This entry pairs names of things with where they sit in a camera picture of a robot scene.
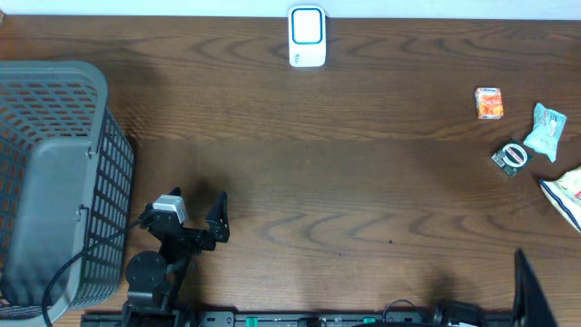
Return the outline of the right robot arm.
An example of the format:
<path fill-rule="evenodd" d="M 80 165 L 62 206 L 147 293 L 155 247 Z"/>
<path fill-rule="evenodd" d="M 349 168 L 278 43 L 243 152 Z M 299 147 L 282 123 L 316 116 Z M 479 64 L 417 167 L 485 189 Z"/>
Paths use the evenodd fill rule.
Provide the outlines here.
<path fill-rule="evenodd" d="M 485 312 L 466 302 L 440 304 L 432 321 L 441 326 L 557 327 L 540 283 L 522 249 L 515 252 L 515 296 L 511 313 Z"/>

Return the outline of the green square box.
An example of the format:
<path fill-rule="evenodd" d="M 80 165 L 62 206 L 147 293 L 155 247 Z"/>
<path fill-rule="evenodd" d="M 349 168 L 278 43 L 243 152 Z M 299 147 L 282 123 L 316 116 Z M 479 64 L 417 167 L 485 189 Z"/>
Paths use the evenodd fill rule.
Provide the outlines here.
<path fill-rule="evenodd" d="M 514 177 L 533 161 L 534 155 L 522 143 L 511 139 L 491 159 L 507 176 Z"/>

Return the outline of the teal wet wipes pack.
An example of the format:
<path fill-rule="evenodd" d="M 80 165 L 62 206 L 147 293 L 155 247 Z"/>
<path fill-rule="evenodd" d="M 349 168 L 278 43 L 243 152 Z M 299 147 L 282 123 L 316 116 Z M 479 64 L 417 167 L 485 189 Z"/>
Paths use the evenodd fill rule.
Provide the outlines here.
<path fill-rule="evenodd" d="M 537 103 L 533 120 L 532 131 L 526 137 L 524 145 L 537 153 L 545 154 L 550 162 L 554 163 L 558 143 L 566 124 L 566 116 Z"/>

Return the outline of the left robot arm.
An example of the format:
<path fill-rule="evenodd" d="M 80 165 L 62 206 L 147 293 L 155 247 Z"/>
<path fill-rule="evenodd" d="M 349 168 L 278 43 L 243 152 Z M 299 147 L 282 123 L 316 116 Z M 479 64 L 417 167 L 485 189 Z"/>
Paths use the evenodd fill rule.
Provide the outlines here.
<path fill-rule="evenodd" d="M 145 206 L 138 222 L 161 245 L 136 254 L 127 264 L 128 299 L 122 326 L 196 326 L 196 314 L 177 303 L 192 258 L 227 243 L 230 226 L 227 193 L 219 194 L 205 222 L 206 230 L 184 225 L 188 218 L 181 189 L 176 187 Z"/>

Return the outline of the yellow wet wipes pack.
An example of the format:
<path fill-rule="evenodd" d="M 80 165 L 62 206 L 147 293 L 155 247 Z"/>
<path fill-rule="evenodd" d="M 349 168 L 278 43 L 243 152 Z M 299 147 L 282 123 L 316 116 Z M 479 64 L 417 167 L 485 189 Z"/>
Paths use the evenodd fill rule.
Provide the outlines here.
<path fill-rule="evenodd" d="M 563 218 L 580 232 L 580 168 L 564 173 L 555 181 L 539 181 L 546 198 Z"/>

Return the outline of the orange tissue packet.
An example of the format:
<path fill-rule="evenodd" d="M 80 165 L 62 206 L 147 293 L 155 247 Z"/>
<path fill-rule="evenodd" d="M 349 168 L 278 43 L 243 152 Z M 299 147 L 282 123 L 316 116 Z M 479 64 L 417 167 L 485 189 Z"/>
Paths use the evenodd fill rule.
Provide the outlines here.
<path fill-rule="evenodd" d="M 504 115 L 501 90 L 495 87 L 479 87 L 475 91 L 478 119 L 500 119 Z"/>

